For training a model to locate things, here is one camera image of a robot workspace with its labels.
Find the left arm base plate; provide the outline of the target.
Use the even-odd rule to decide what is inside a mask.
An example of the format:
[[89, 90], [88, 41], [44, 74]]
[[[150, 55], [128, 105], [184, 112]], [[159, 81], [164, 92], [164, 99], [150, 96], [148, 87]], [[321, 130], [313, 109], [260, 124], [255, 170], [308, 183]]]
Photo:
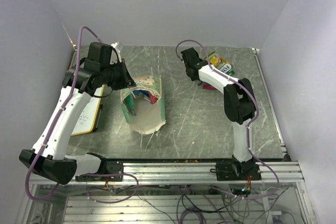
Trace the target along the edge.
[[123, 179], [124, 166], [120, 161], [106, 161], [92, 175], [75, 176], [77, 182], [121, 182]]

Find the purple candy packet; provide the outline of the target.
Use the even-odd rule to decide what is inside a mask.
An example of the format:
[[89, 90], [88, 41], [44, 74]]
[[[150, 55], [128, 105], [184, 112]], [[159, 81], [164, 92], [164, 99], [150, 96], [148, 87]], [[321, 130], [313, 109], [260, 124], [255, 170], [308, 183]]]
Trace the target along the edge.
[[210, 85], [208, 83], [204, 83], [202, 88], [205, 89], [205, 90], [216, 90], [215, 87], [213, 87], [212, 85]]

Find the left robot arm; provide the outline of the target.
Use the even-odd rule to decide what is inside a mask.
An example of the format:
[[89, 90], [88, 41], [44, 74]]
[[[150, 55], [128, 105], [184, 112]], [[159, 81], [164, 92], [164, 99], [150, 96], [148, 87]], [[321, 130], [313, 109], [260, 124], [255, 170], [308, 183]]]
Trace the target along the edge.
[[135, 87], [125, 61], [121, 44], [93, 42], [80, 67], [71, 67], [62, 82], [58, 104], [41, 137], [29, 150], [22, 150], [19, 160], [34, 174], [61, 185], [73, 177], [89, 174], [94, 180], [107, 175], [107, 158], [87, 153], [68, 156], [66, 149], [76, 123], [96, 90], [103, 85], [113, 91]]

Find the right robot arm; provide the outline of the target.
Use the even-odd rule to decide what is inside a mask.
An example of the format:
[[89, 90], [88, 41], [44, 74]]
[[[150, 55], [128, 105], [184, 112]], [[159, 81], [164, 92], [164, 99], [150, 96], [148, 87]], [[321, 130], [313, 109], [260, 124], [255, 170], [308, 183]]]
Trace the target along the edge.
[[181, 52], [186, 74], [213, 86], [224, 97], [224, 112], [234, 130], [232, 175], [244, 179], [255, 160], [251, 153], [251, 122], [255, 117], [255, 96], [248, 79], [237, 79], [217, 70], [209, 61], [202, 60], [194, 48]]

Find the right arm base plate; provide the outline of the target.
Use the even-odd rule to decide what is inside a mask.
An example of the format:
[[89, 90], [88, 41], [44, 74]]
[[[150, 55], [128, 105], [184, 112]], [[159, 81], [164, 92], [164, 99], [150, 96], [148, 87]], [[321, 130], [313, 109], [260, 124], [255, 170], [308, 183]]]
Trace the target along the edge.
[[214, 168], [210, 169], [211, 173], [216, 174], [218, 181], [261, 180], [259, 166], [252, 158], [246, 162], [238, 162], [235, 159], [223, 159], [217, 162]]

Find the green printed paper bag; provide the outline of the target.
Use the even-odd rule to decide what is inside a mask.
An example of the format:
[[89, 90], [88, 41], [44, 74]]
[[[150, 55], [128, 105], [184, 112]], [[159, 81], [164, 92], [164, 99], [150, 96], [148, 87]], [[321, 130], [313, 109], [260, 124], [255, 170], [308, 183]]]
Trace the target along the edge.
[[[153, 137], [161, 127], [166, 123], [165, 116], [165, 100], [164, 89], [161, 76], [142, 76], [134, 78], [136, 87], [126, 88], [120, 92], [120, 102], [124, 118], [130, 128], [141, 135], [149, 135]], [[132, 94], [134, 90], [147, 90], [154, 96], [158, 97], [158, 101], [151, 105], [144, 102], [137, 108], [137, 114], [133, 115], [131, 111]]]

